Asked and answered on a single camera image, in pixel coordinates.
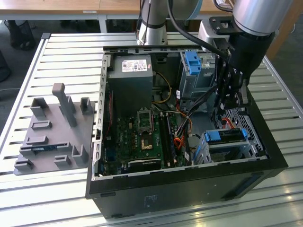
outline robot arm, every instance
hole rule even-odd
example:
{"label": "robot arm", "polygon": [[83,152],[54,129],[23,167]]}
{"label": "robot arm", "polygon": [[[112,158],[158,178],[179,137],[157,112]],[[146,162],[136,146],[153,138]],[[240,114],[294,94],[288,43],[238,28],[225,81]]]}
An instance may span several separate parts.
{"label": "robot arm", "polygon": [[165,20],[169,14],[172,24],[183,36],[216,54],[215,106],[222,110],[246,106],[250,104],[247,95],[250,76],[261,64],[292,2],[236,0],[232,16],[209,19],[216,38],[208,43],[179,28],[174,17],[192,18],[201,8],[201,0],[143,0],[138,44],[166,44]]}

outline floor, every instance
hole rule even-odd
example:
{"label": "floor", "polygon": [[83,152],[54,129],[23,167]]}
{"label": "floor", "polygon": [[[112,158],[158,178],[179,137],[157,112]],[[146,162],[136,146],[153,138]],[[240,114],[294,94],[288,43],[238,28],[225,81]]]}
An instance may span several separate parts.
{"label": "floor", "polygon": [[[98,32],[98,26],[92,24],[87,26],[84,21],[78,23],[72,21],[67,27],[63,28],[59,21],[31,21],[33,36],[38,43],[42,33],[77,33],[77,32]],[[296,28],[291,33],[272,61],[286,85],[289,87],[299,104],[303,106],[303,15],[296,23]],[[9,32],[4,26],[0,25],[0,50],[6,59],[12,74],[0,83],[0,133],[4,127],[10,110],[18,95],[18,90],[1,91],[7,88],[19,88],[27,73],[28,67],[35,54],[36,49],[30,51],[20,51],[13,49],[9,44]]]}

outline gray plastic holder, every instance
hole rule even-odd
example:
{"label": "gray plastic holder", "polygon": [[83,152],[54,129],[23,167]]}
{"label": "gray plastic holder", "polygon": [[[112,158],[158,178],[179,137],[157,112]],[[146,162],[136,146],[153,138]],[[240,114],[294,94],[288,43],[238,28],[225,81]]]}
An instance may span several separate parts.
{"label": "gray plastic holder", "polygon": [[89,159],[89,155],[86,152],[84,146],[81,146],[80,152],[77,150],[75,146],[72,147],[71,157],[76,161],[78,165],[83,165],[87,163]]}
{"label": "gray plastic holder", "polygon": [[59,169],[67,168],[71,164],[71,160],[67,155],[57,155],[53,161]]}

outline power supply label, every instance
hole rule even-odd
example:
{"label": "power supply label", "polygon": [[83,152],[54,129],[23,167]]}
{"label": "power supply label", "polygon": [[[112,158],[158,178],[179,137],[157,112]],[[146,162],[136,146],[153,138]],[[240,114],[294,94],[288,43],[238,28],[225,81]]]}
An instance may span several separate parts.
{"label": "power supply label", "polygon": [[122,62],[122,72],[147,71],[146,60],[127,60]]}

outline metal table slat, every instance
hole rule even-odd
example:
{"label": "metal table slat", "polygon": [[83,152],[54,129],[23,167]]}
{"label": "metal table slat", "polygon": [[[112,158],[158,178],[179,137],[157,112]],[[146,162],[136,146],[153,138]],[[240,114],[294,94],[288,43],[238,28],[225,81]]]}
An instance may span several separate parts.
{"label": "metal table slat", "polygon": [[[123,44],[136,45],[133,34],[52,34],[49,43],[45,40],[46,48],[40,45],[43,55],[39,56],[40,63],[36,64],[31,73],[22,100],[17,100],[20,101],[20,108],[0,154],[0,200],[4,201],[0,205],[2,222],[10,226],[51,224],[76,227],[117,224],[122,227],[175,226],[179,221],[180,226],[195,226],[201,222],[208,225],[243,226],[243,223],[255,222],[256,217],[258,220],[255,223],[258,226],[296,224],[301,220],[301,110],[293,107],[295,101],[284,92],[285,87],[281,87],[278,75],[272,74],[274,70],[268,63],[261,64],[253,73],[250,90],[268,126],[274,130],[273,135],[290,168],[274,178],[265,180],[238,200],[156,212],[148,215],[148,219],[144,215],[138,215],[107,221],[92,201],[84,199],[87,169],[25,176],[14,176],[11,173],[20,147],[18,142],[21,142],[26,134],[22,129],[28,126],[28,117],[32,115],[28,106],[33,96],[44,96],[48,103],[55,103],[57,100],[51,96],[51,84],[64,81],[68,84],[66,91],[73,101],[79,101],[83,95],[97,101],[102,45],[121,45],[121,42],[111,40],[121,39],[122,36],[125,37],[124,40],[129,40]],[[190,43],[178,34],[171,34],[169,38],[170,44]],[[10,218],[17,213],[18,218]]]}

